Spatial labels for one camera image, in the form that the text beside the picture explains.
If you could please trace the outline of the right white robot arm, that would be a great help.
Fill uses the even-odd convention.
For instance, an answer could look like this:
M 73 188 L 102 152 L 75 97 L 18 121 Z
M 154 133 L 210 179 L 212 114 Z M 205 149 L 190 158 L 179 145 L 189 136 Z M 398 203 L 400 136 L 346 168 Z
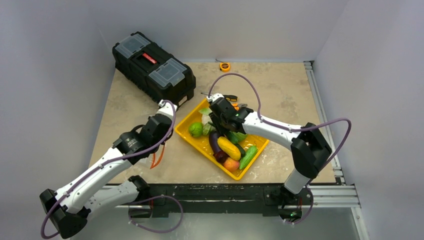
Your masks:
M 330 145 L 312 123 L 292 125 L 260 117 L 248 107 L 236 110 L 219 93 L 208 96 L 206 100 L 211 109 L 211 119 L 220 131 L 263 137 L 291 151 L 294 170 L 280 191 L 282 200 L 288 204 L 300 198 L 301 190 L 317 177 L 332 154 Z

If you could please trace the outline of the green wrinkled guava toy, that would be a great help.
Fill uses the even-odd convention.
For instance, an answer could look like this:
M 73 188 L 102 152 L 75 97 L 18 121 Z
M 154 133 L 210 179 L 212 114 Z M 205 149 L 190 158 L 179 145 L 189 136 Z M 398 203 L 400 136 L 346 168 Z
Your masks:
M 201 122 L 194 122 L 188 128 L 188 133 L 193 138 L 199 138 L 203 135 L 203 124 Z

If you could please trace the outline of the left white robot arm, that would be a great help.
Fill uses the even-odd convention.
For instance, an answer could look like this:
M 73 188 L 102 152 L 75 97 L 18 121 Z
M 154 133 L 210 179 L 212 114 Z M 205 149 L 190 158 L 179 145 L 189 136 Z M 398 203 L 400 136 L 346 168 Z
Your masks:
M 101 189 L 116 175 L 155 153 L 171 137 L 175 118 L 172 111 L 157 111 L 145 124 L 122 133 L 105 154 L 75 180 L 57 190 L 44 190 L 39 196 L 46 214 L 40 227 L 41 237 L 47 240 L 59 235 L 68 239 L 109 208 L 131 202 L 146 203 L 149 186 L 140 176 L 131 177 L 107 191 Z

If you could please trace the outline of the clear zip top bag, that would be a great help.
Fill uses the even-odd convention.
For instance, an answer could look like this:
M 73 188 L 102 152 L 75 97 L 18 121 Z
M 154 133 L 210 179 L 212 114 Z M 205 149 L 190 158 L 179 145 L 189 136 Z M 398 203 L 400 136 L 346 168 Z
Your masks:
M 166 144 L 163 143 L 162 144 L 162 149 L 160 151 L 160 155 L 158 157 L 156 157 L 156 153 L 153 153 L 152 154 L 152 158 L 151 158 L 151 162 L 150 162 L 150 167 L 149 167 L 150 169 L 155 168 L 156 166 L 158 166 L 161 163 L 161 161 L 163 159 L 163 156 L 164 156 L 164 153 L 165 153 L 165 149 L 166 149 Z

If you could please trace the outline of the yellow corn toy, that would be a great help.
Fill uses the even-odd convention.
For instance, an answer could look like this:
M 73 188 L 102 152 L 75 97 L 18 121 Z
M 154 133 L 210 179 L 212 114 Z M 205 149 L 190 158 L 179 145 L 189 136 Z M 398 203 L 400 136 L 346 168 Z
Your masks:
M 218 146 L 233 160 L 239 161 L 241 159 L 241 152 L 239 148 L 231 143 L 226 137 L 220 136 L 217 139 Z

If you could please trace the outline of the purple eggplant toy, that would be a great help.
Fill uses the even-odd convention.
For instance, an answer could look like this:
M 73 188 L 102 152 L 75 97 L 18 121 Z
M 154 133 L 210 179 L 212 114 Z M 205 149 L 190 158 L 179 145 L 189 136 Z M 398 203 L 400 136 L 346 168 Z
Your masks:
M 219 163 L 223 164 L 229 157 L 218 145 L 218 139 L 221 135 L 217 131 L 211 131 L 208 135 L 209 145 L 213 152 L 214 159 Z

